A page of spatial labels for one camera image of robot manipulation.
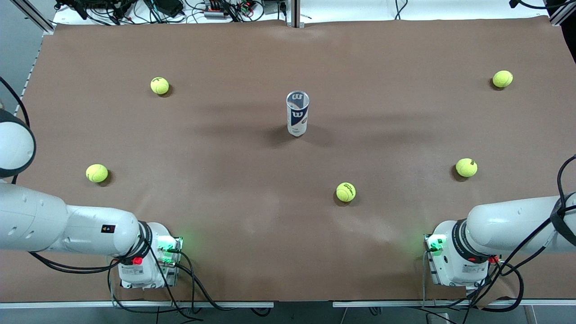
cylindrical container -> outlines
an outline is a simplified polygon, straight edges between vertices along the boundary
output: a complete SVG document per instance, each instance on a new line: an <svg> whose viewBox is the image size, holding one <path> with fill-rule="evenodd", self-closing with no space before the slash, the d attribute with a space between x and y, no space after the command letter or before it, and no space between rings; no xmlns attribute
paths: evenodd
<svg viewBox="0 0 576 324"><path fill-rule="evenodd" d="M296 137L306 133L310 97L304 91L292 91L286 97L288 132Z"/></svg>

yellow-green tennis ball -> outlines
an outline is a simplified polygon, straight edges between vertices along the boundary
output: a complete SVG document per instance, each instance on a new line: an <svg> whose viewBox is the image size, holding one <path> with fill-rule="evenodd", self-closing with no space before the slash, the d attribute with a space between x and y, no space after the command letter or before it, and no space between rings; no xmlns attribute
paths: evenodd
<svg viewBox="0 0 576 324"><path fill-rule="evenodd" d="M356 197L356 188L351 183L343 182L336 188L336 196L343 202L349 202Z"/></svg>
<svg viewBox="0 0 576 324"><path fill-rule="evenodd" d="M470 177L478 171L478 163L472 159L461 159L456 163L456 171L463 177Z"/></svg>
<svg viewBox="0 0 576 324"><path fill-rule="evenodd" d="M92 164L86 169L86 178L92 182L102 182L108 177L108 169L102 164Z"/></svg>
<svg viewBox="0 0 576 324"><path fill-rule="evenodd" d="M152 91L154 91L154 93L158 95L163 95L164 93L168 92L170 84L168 83L168 81L166 81L165 78L157 77L152 79L152 81L150 82L150 87L152 88Z"/></svg>
<svg viewBox="0 0 576 324"><path fill-rule="evenodd" d="M512 73L508 71L498 71L492 78L492 83L499 88L505 88L512 83Z"/></svg>

black logo on tennis ball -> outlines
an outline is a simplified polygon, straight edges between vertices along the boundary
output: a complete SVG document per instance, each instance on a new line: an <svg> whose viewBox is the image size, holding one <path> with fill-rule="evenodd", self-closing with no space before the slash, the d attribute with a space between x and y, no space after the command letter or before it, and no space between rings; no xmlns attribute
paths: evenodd
<svg viewBox="0 0 576 324"><path fill-rule="evenodd" d="M354 190L352 189L352 187L348 183L345 183L344 187L348 188L348 190L350 191L350 194L352 194L352 195L354 194Z"/></svg>

gray floor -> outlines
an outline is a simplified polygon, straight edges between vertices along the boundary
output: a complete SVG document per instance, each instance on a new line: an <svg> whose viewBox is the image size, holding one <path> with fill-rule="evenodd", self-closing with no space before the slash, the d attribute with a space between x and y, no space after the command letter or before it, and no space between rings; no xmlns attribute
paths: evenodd
<svg viewBox="0 0 576 324"><path fill-rule="evenodd" d="M33 3L48 18L52 19L54 1L38 0ZM22 92L28 73L32 68L42 40L42 32L32 22L24 18L10 1L0 1L0 76L6 79L18 94ZM0 99L8 110L14 110L16 101L6 89L0 88ZM28 107L28 110L41 107ZM450 319L460 323L464 312L447 311ZM270 316L258 318L250 310L219 312L205 309L198 316L207 323L334 323L342 320L344 309L332 308L328 302L277 303ZM576 307L540 306L535 307L538 324L573 324L576 322ZM185 319L174 313L162 314L160 324L178 324ZM471 311L467 324L528 323L522 307L513 312L493 314ZM57 308L0 310L0 323L37 324L147 324L156 323L155 315L131 314L112 308ZM426 323L426 314L409 308L383 308L382 315L373 317L367 308L349 308L344 318L345 324L356 323Z"/></svg>

brown table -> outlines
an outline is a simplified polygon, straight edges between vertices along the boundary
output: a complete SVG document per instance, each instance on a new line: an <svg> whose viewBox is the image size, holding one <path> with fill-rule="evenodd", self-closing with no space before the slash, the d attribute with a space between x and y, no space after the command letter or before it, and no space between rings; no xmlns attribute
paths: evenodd
<svg viewBox="0 0 576 324"><path fill-rule="evenodd" d="M502 69L514 82L497 91ZM167 96L150 91L156 76ZM38 150L19 184L165 224L217 300L417 299L423 234L478 204L556 194L576 152L575 76L546 17L61 25L24 97ZM311 98L297 139L285 110L295 89ZM462 157L480 165L467 181L452 172ZM93 163L112 171L107 186L86 180ZM344 181L358 190L348 206L334 200ZM2 302L110 297L105 275L57 273L22 251L0 261ZM525 297L573 298L575 266L539 256L522 268Z"/></svg>

